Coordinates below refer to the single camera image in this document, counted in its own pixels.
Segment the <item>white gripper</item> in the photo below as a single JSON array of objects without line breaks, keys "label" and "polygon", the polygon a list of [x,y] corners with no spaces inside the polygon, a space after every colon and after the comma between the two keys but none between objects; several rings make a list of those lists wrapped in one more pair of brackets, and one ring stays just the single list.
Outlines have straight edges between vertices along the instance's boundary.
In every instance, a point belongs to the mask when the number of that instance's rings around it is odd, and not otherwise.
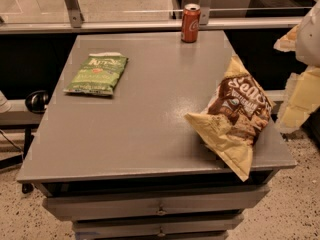
[{"label": "white gripper", "polygon": [[273,48],[282,52],[296,50],[296,59],[308,65],[303,73],[290,75],[277,114],[276,128],[281,133],[292,133],[320,107],[320,0]]}]

